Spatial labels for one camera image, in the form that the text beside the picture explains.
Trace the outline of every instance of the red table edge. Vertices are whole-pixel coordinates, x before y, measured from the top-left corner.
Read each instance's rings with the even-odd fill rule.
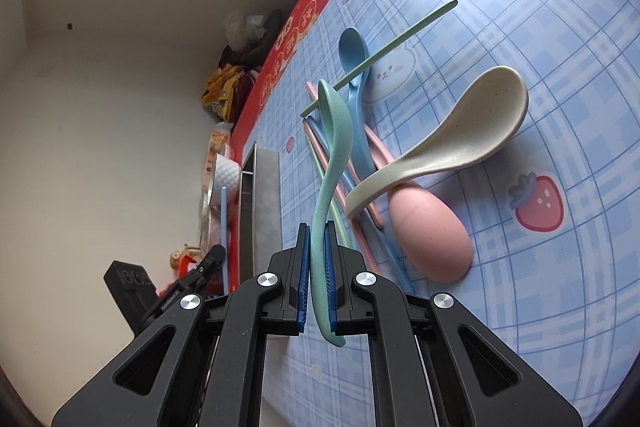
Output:
[[[234,160],[242,165],[242,151],[254,129],[255,123],[273,92],[288,60],[293,56],[298,42],[304,38],[316,17],[324,9],[329,0],[298,0],[291,15],[285,23],[278,40],[269,52],[254,89],[242,110],[238,123],[231,135],[230,145],[234,151]],[[230,243],[228,247],[229,290],[234,291],[240,284],[239,252],[238,252],[238,217],[231,224]]]

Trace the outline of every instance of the green chopstick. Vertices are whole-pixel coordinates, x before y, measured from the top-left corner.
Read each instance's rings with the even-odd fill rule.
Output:
[[[397,48],[404,41],[413,37],[417,32],[421,29],[426,28],[432,22],[435,22],[440,17],[442,17],[445,13],[453,10],[458,5],[457,0],[449,1],[445,5],[440,6],[437,10],[432,11],[429,15],[415,23],[409,29],[398,35],[395,39],[393,39],[389,44],[384,46],[383,48],[376,51],[373,55],[371,55],[367,60],[357,66],[351,73],[348,73],[342,80],[338,81],[337,84],[333,86],[335,90],[342,89],[344,86],[349,84],[356,76],[362,73],[364,70],[375,64],[380,58],[384,57],[388,54],[392,49]],[[318,107],[318,100],[312,103],[309,107],[307,107],[303,112],[300,113],[302,118],[310,115],[311,112]]]
[[[324,169],[320,165],[320,160],[318,160],[318,155],[316,151],[314,151],[311,142],[309,141],[309,137],[305,134],[306,144],[309,146],[309,150],[311,151],[311,158],[313,158],[314,165],[316,166],[316,171],[318,171],[318,177],[320,178],[320,182],[324,179]],[[349,239],[349,234],[344,226],[344,221],[342,220],[342,216],[340,215],[340,210],[338,210],[338,205],[335,203],[335,198],[331,199],[331,204],[329,204],[329,210],[331,210],[332,216],[334,216],[335,223],[335,232],[340,238],[340,244],[344,247],[351,248],[351,240]]]

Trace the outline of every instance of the silver screw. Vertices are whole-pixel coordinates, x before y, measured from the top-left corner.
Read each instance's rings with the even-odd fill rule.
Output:
[[[454,302],[453,297],[448,293],[438,293],[433,298],[433,303],[438,308],[444,308],[444,309],[451,308],[453,306],[453,302]]]
[[[360,272],[356,275],[356,283],[362,286],[371,286],[376,282],[376,276],[370,272]]]
[[[278,276],[271,272],[266,272],[258,276],[258,284],[260,286],[273,286],[278,282]]]
[[[182,306],[185,310],[193,310],[200,305],[200,296],[195,293],[190,293],[189,295],[185,295],[182,299],[180,299],[180,306]]]

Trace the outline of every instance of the beige spoon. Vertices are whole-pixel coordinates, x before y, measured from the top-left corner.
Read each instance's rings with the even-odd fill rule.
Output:
[[[485,71],[429,136],[349,193],[347,217],[353,219],[367,204],[402,182],[489,158],[513,137],[528,106],[527,86],[515,70],[497,66]]]

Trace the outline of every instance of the black clamp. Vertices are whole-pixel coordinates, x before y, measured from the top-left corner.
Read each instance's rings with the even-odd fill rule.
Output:
[[[302,333],[308,256],[309,228],[300,224],[296,246],[275,253],[267,272],[208,300],[194,291],[206,287],[198,265],[195,282],[187,275],[168,307],[145,312],[146,327],[52,427],[257,427],[267,334]],[[460,302],[407,295],[368,272],[360,252],[337,244],[332,222],[325,261],[332,329],[368,335],[377,427],[582,426]]]

